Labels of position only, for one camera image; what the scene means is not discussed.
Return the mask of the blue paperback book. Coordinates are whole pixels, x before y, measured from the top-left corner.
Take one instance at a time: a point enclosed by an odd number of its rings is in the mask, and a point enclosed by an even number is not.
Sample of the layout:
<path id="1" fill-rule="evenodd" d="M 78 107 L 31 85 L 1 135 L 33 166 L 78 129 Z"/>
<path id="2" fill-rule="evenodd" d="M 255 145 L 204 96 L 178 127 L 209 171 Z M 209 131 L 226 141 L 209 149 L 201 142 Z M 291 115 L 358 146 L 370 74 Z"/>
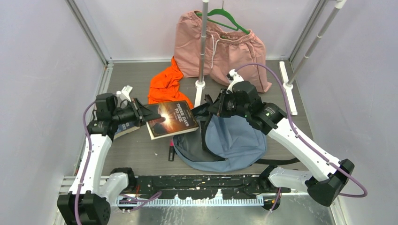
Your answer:
<path id="1" fill-rule="evenodd" d="M 119 138 L 119 137 L 121 137 L 123 135 L 129 134 L 129 133 L 131 133 L 133 131 L 136 131 L 138 129 L 140 129 L 140 127 L 135 126 L 133 122 L 123 123 L 123 124 L 118 126 L 118 129 L 117 129 L 117 131 L 116 131 L 116 133 L 114 135 L 114 139 L 117 139 L 117 138 Z"/>

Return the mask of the Three Days to See book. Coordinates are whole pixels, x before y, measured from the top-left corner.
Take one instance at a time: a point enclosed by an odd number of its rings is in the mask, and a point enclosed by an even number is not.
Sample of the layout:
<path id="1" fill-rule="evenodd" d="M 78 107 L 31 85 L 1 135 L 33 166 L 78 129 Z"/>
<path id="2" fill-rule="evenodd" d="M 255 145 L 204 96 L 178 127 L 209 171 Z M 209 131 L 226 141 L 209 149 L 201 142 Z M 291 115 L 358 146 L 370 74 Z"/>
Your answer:
<path id="1" fill-rule="evenodd" d="M 160 115 L 158 119 L 147 122 L 152 140 L 193 132 L 199 128 L 186 101 L 148 104 L 145 107 Z"/>

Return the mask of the light blue backpack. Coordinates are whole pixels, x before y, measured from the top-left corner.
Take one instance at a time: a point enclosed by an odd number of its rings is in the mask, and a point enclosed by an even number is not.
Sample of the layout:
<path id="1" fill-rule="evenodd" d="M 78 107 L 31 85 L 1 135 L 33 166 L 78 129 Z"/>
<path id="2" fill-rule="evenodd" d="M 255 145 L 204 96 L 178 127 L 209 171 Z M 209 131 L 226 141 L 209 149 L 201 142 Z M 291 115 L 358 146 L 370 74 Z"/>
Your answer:
<path id="1" fill-rule="evenodd" d="M 209 113 L 207 109 L 213 101 L 209 95 L 205 95 L 205 101 L 192 110 L 199 128 L 172 138 L 175 153 L 188 166 L 225 173 L 253 164 L 289 165 L 299 162 L 296 157 L 289 160 L 264 159 L 267 138 L 261 131 L 252 128 L 239 116 L 222 118 Z"/>

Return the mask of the pink highlighter marker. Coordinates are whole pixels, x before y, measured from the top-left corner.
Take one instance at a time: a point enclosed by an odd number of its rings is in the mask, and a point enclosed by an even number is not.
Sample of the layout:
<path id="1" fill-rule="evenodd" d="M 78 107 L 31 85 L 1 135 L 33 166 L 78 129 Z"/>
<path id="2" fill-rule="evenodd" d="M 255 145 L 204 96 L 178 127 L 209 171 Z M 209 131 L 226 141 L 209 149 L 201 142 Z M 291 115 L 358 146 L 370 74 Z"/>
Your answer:
<path id="1" fill-rule="evenodd" d="M 169 162 L 173 162 L 174 158 L 175 158 L 175 147 L 174 147 L 174 143 L 172 140 L 170 140 L 170 144 L 169 144 L 169 152 L 168 152 L 168 161 Z"/>

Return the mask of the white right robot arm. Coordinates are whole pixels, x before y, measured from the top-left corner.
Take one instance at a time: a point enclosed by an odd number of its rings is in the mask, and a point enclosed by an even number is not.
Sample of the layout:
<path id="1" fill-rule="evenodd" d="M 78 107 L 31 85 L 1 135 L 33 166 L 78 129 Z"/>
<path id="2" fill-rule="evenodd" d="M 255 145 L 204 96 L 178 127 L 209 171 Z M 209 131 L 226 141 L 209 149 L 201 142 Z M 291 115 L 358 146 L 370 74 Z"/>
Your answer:
<path id="1" fill-rule="evenodd" d="M 260 180 L 265 192 L 271 193 L 279 187 L 306 191 L 320 205 L 330 206 L 354 170 L 351 160 L 340 160 L 325 150 L 317 150 L 317 144 L 288 119 L 286 112 L 274 103 L 262 102 L 248 81 L 222 89 L 208 110 L 219 117 L 244 118 L 251 127 L 279 142 L 308 169 L 287 170 L 279 166 L 266 169 L 266 176 Z"/>

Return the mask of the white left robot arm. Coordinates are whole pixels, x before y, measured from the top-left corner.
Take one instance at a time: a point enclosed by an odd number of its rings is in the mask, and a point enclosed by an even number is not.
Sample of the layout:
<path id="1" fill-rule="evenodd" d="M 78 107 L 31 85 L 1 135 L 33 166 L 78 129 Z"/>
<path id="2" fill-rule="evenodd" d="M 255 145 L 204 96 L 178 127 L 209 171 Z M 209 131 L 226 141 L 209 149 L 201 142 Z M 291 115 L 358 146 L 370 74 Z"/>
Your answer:
<path id="1" fill-rule="evenodd" d="M 86 121 L 86 114 L 93 109 L 93 119 Z M 112 171 L 104 185 L 100 185 L 106 156 L 113 144 L 119 125 L 133 122 L 142 126 L 161 116 L 137 98 L 118 106 L 117 96 L 104 93 L 85 109 L 83 126 L 86 135 L 84 154 L 76 178 L 68 192 L 59 195 L 57 207 L 68 225 L 106 225 L 111 215 L 111 206 L 118 196 L 130 194 L 137 187 L 137 179 L 131 168 L 121 167 Z"/>

